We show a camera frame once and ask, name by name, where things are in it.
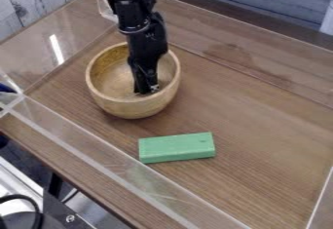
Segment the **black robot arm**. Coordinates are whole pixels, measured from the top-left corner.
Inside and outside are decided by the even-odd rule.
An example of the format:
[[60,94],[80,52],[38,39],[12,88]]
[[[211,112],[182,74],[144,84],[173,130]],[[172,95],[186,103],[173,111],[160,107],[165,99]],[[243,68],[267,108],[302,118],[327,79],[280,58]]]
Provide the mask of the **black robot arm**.
[[153,11],[156,0],[107,0],[107,3],[127,40],[133,92],[153,93],[159,89],[157,63],[167,53],[165,23],[160,13]]

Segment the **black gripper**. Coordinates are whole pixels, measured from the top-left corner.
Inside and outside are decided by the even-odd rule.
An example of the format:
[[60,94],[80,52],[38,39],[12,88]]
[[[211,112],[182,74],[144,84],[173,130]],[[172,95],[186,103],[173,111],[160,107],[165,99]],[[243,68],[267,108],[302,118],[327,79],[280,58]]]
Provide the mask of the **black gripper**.
[[129,56],[127,64],[133,79],[133,92],[149,94],[159,90],[157,60],[167,52],[167,30],[163,16],[159,12],[149,15],[148,27],[131,32],[133,27],[131,13],[119,14],[119,32],[125,36]]

